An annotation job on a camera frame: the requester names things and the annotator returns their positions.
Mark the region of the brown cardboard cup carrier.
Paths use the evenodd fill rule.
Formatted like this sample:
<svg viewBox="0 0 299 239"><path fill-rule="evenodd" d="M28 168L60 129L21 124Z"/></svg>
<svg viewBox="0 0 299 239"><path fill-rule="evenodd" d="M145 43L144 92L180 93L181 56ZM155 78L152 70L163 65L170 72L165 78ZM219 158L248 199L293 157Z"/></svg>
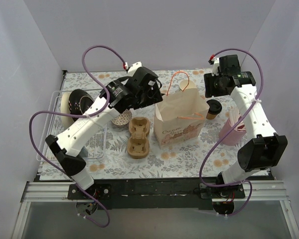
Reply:
<svg viewBox="0 0 299 239"><path fill-rule="evenodd" d="M145 117L132 118L129 123L131 137L128 139L127 152L134 159L145 158L150 151L147 138L150 131L150 121Z"/></svg>

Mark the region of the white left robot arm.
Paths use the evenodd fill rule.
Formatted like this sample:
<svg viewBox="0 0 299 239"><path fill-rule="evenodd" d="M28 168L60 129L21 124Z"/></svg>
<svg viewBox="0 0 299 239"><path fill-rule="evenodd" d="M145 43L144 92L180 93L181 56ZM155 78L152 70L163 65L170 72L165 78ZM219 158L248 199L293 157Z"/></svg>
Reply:
<svg viewBox="0 0 299 239"><path fill-rule="evenodd" d="M162 101L158 75L143 66L133 66L127 77L111 81L93 104L64 132L49 135L45 142L56 157L65 174L79 187L85 199L95 196L94 179L79 155L85 143L112 119L126 109L139 109Z"/></svg>

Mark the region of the brown paper cup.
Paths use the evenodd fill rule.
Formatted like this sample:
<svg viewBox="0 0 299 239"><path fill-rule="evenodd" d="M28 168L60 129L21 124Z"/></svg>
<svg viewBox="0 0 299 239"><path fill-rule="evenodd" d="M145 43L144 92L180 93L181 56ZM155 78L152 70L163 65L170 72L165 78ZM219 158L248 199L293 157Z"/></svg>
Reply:
<svg viewBox="0 0 299 239"><path fill-rule="evenodd" d="M213 120L213 119L215 119L218 115L219 115L218 112L212 112L212 111L209 111L209 112L207 113L207 115L206 115L206 118L207 118L208 120Z"/></svg>

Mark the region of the black plastic cup lid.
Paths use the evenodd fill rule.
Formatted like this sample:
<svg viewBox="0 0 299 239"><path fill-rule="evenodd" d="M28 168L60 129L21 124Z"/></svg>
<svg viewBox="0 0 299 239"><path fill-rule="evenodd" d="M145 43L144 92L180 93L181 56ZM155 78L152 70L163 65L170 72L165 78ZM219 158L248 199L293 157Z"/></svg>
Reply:
<svg viewBox="0 0 299 239"><path fill-rule="evenodd" d="M209 105L208 113L212 115L217 115L221 113L222 111L222 105L219 101L210 99L207 101L207 104Z"/></svg>

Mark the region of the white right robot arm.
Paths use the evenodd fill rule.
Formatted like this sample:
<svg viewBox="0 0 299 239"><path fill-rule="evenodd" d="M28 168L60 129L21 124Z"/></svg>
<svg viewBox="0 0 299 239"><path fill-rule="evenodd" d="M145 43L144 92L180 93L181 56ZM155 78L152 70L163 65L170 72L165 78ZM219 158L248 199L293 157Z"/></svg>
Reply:
<svg viewBox="0 0 299 239"><path fill-rule="evenodd" d="M205 96L229 95L235 102L244 123L248 142L238 150L237 161L216 179L216 194L229 197L235 184L249 176L278 164L287 144L269 123L259 100L260 90L251 72L241 71L237 55L211 56L212 72L204 76Z"/></svg>

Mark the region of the beige paper takeout bag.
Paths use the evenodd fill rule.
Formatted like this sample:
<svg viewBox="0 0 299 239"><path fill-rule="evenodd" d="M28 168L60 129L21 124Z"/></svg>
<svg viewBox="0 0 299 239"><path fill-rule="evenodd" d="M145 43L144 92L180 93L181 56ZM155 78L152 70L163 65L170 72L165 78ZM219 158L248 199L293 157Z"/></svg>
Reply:
<svg viewBox="0 0 299 239"><path fill-rule="evenodd" d="M171 93L155 104L153 132L160 149L197 138L204 126L209 105L197 88Z"/></svg>

